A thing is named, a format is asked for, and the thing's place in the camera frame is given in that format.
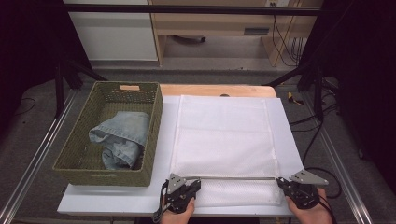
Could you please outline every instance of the white table surface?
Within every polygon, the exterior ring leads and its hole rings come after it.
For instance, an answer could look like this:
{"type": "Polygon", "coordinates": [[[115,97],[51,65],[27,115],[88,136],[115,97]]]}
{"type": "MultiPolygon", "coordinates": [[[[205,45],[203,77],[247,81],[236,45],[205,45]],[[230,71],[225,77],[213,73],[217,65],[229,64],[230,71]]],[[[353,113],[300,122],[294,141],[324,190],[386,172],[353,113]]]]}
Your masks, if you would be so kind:
{"type": "MultiPolygon", "coordinates": [[[[163,116],[149,187],[68,185],[58,212],[72,216],[150,217],[158,209],[161,186],[169,177],[180,96],[163,97],[163,116]]],[[[280,99],[267,101],[274,145],[282,177],[303,169],[280,99]]],[[[280,206],[197,207],[194,217],[290,217],[285,200],[280,206]]]]}

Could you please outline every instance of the human hand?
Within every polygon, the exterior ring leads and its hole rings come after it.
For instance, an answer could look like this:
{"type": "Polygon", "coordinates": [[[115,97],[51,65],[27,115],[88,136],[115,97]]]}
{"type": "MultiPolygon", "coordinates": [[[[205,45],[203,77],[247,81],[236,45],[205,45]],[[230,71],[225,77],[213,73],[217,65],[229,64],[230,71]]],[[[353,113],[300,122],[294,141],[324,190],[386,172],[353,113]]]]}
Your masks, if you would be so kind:
{"type": "MultiPolygon", "coordinates": [[[[330,207],[326,199],[326,191],[324,189],[318,189],[318,194],[321,196],[320,200],[330,207]]],[[[298,209],[296,204],[290,197],[286,197],[286,201],[288,202],[289,210],[297,216],[302,224],[332,224],[332,216],[330,213],[324,208],[321,204],[317,204],[315,207],[311,209],[298,209]]]]}
{"type": "Polygon", "coordinates": [[[169,210],[163,213],[161,224],[187,224],[195,210],[195,200],[191,198],[184,213],[175,214],[169,210]]]}

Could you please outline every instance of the white cloth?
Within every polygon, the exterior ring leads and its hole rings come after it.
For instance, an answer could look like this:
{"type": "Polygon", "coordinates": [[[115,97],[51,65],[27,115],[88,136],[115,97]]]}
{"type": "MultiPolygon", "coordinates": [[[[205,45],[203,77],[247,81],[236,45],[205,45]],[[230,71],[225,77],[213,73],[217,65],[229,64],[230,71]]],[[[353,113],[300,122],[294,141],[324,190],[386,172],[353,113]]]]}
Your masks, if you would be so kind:
{"type": "MultiPolygon", "coordinates": [[[[278,177],[265,99],[181,96],[171,173],[278,177]]],[[[280,204],[275,180],[202,180],[197,207],[280,204]]]]}

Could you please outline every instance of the green basket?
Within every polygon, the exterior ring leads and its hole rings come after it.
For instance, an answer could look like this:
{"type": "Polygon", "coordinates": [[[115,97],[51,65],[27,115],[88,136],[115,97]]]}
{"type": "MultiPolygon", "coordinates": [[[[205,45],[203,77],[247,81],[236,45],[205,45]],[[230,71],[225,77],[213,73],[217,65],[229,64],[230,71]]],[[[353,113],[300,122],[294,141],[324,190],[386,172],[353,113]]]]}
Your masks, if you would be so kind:
{"type": "Polygon", "coordinates": [[[149,186],[162,112],[159,83],[95,82],[52,169],[72,185],[149,186]],[[106,170],[102,161],[103,147],[92,143],[88,135],[90,129],[113,118],[118,111],[150,115],[145,148],[131,170],[106,170]]]}

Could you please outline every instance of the white cabinet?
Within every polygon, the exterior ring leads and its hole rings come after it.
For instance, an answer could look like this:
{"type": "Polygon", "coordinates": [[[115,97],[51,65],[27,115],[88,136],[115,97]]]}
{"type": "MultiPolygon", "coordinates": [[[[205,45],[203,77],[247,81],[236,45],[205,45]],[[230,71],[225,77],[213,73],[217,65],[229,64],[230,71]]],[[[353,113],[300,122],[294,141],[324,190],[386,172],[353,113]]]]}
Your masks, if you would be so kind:
{"type": "MultiPolygon", "coordinates": [[[[147,0],[64,0],[66,4],[147,5],[147,0]]],[[[91,61],[158,61],[148,13],[69,12],[91,61]]]]}

